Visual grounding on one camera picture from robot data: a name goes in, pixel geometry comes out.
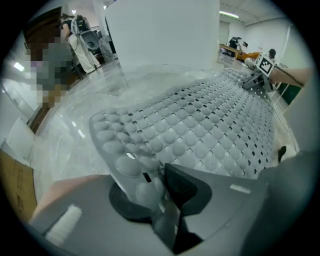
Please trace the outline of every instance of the table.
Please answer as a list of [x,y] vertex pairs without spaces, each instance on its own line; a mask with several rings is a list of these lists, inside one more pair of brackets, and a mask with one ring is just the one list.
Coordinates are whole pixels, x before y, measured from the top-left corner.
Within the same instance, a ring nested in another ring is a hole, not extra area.
[[235,48],[232,48],[232,47],[230,47],[230,46],[227,46],[227,45],[225,45],[225,44],[223,44],[223,43],[220,43],[220,44],[219,44],[219,48],[220,48],[220,50],[221,50],[221,48],[223,48],[223,49],[225,49],[225,50],[227,50],[227,51],[230,51],[230,52],[235,53],[235,56],[234,56],[235,59],[237,59],[238,54],[241,54],[241,51],[240,51],[240,50],[237,50],[237,49],[235,49]]

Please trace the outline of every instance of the floor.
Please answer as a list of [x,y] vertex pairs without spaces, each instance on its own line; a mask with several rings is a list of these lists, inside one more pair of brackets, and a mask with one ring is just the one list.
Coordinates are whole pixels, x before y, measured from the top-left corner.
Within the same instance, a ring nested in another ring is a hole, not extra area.
[[[108,107],[141,103],[170,87],[215,75],[223,67],[251,72],[242,62],[221,54],[213,70],[148,65],[125,77],[116,60],[78,81],[61,102],[49,111],[37,131],[29,156],[34,169],[37,201],[54,181],[109,173],[91,141],[88,120],[93,114]],[[286,106],[281,103],[278,101],[276,104],[283,110]],[[276,147],[290,143],[292,139],[277,117],[274,123]]]

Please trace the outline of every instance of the person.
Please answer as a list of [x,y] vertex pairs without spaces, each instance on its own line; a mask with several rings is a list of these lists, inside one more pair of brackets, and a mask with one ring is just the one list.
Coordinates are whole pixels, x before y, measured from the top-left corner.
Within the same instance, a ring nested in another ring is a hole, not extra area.
[[[268,52],[269,59],[275,63],[275,56],[276,56],[276,50],[270,49]],[[253,53],[245,53],[241,56],[242,61],[244,61],[244,64],[246,64],[249,69],[254,70],[256,66],[256,59],[258,58],[260,52],[253,52]]]
[[242,52],[243,50],[241,46],[247,48],[248,44],[245,41],[242,41],[241,37],[232,37],[231,40],[229,41],[229,46],[234,49],[237,49],[239,47],[239,50]]
[[305,83],[314,73],[311,67],[306,68],[274,68],[269,76],[272,83],[281,82],[297,87],[304,87]]
[[60,17],[61,21],[61,29],[64,33],[64,38],[68,41],[68,43],[71,45],[72,49],[74,50],[74,53],[78,57],[78,60],[83,68],[83,70],[89,74],[95,70],[94,65],[99,68],[101,65],[99,61],[96,59],[96,57],[89,52],[85,47],[85,45],[82,43],[82,40],[79,36],[76,36],[71,32],[71,22],[75,16],[73,15],[67,15],[65,13],[62,14]]

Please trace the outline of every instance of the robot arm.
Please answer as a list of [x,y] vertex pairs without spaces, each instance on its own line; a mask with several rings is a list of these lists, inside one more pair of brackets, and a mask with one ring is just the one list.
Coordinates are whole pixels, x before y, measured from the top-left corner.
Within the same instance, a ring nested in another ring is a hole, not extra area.
[[263,53],[260,53],[255,60],[256,69],[250,74],[250,77],[242,85],[242,88],[248,90],[255,86],[262,86],[267,92],[273,90],[269,76],[275,68],[275,64]]

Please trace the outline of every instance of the black object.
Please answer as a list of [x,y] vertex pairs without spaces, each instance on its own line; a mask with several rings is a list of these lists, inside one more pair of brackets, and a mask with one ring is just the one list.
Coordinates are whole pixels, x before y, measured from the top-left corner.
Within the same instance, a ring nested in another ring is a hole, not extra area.
[[284,154],[287,152],[287,147],[286,146],[282,146],[279,150],[278,150],[278,163],[281,162],[281,158],[284,156]]
[[76,22],[76,25],[77,25],[80,32],[84,32],[84,31],[89,30],[87,28],[86,21],[84,20],[84,18],[81,15],[76,16],[75,22]]
[[180,254],[192,247],[195,247],[201,242],[203,242],[203,240],[195,233],[189,232],[186,221],[181,218],[172,251],[175,254]]
[[167,163],[164,184],[182,216],[201,213],[212,197],[207,183]]
[[109,44],[110,44],[110,48],[111,48],[112,54],[116,54],[117,52],[116,52],[116,48],[114,46],[114,42],[110,41]]
[[[229,41],[229,46],[231,48],[234,48],[234,49],[237,49],[237,43],[238,43],[238,40],[240,40],[241,37],[232,37],[231,40]],[[229,51],[231,53],[231,57],[234,57],[235,56],[235,53],[232,52],[232,51]]]
[[276,53],[277,53],[277,52],[276,52],[276,50],[275,50],[275,49],[270,49],[270,50],[269,50],[269,54],[270,54],[270,56],[271,56],[271,58],[272,58],[272,59],[274,59],[274,58],[275,58]]
[[73,34],[72,32],[71,32],[71,19],[67,19],[67,20],[65,20],[64,22],[62,22],[62,25],[61,25],[61,27],[60,27],[60,29],[61,30],[63,30],[64,28],[63,28],[63,25],[64,24],[67,24],[68,25],[68,27],[69,27],[69,30],[70,30],[70,36]]
[[149,177],[149,174],[148,174],[148,173],[144,172],[144,173],[143,173],[143,176],[144,176],[145,180],[146,180],[148,183],[151,182],[151,178]]
[[[277,167],[264,169],[260,173],[258,179],[269,180],[268,197],[246,237],[242,256],[267,253],[286,232],[301,231],[294,230],[293,224],[296,221],[299,222],[298,217],[306,210],[315,191],[317,184],[314,181],[319,180],[320,174],[319,154],[319,150],[300,152],[295,157],[282,161]],[[296,235],[291,235],[291,238],[303,241],[304,233],[299,233],[295,237]],[[286,249],[293,246],[291,239],[285,242],[288,243]]]

